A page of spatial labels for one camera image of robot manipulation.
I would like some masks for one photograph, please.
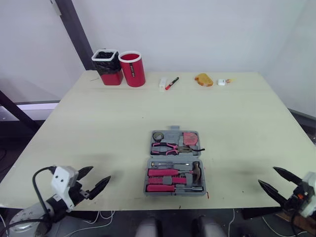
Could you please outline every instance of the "screwdriver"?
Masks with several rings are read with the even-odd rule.
[[[155,166],[155,165],[175,165],[175,164],[185,164],[185,165],[190,165],[189,163],[152,162],[152,166]]]
[[[149,184],[162,184],[163,178],[157,178],[157,177],[150,177],[148,178]],[[172,177],[171,182],[173,184],[186,184],[187,179],[186,178],[180,178],[180,177]]]
[[[164,185],[164,184],[149,184],[147,185],[147,192],[174,192],[176,189],[179,190],[191,190],[191,191],[203,191],[202,187],[192,187],[192,188],[176,188],[174,185]]]
[[[174,176],[183,173],[193,174],[193,170],[148,169],[148,176]]]

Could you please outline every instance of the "pink screwdriver handle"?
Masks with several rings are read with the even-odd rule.
[[[150,177],[148,178],[149,184],[162,184],[162,178],[158,177]],[[172,183],[173,184],[186,184],[187,179],[186,178],[179,178],[179,177],[172,177]]]
[[[174,192],[174,185],[149,184],[146,188],[147,192]]]
[[[149,169],[148,176],[174,176],[178,175],[177,169]]]
[[[187,179],[180,178],[180,177],[172,177],[172,183],[173,184],[187,184]]]

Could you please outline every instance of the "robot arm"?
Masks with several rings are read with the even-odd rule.
[[[287,181],[297,185],[289,199],[284,198],[270,184],[258,180],[266,193],[280,204],[285,212],[300,213],[303,217],[312,216],[316,211],[316,173],[309,172],[303,179],[291,172],[274,167],[276,172]]]
[[[104,190],[110,180],[110,176],[99,181],[95,187],[89,190],[82,190],[82,184],[78,181],[86,176],[93,166],[88,166],[77,171],[70,166],[58,166],[55,168],[51,185],[56,194],[44,202],[48,212],[40,203],[18,212],[10,221],[14,224],[19,221],[32,219],[50,219],[51,223],[56,223],[63,219],[68,212],[84,199],[94,199]],[[9,229],[10,237],[43,237],[51,227],[46,222],[29,222],[18,224]]]

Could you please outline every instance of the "white eraser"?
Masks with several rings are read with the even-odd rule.
[[[226,80],[225,79],[218,79],[217,84],[218,85],[226,85]]]
[[[166,83],[167,83],[167,78],[163,77],[160,79],[159,91],[165,91]]]

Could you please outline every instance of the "white wall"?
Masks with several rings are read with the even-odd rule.
[[[60,100],[83,71],[49,0],[0,1],[0,90],[11,100]]]
[[[309,0],[266,79],[288,108],[316,117],[316,1]]]
[[[73,0],[93,50],[138,50],[148,71],[261,71],[304,0]]]

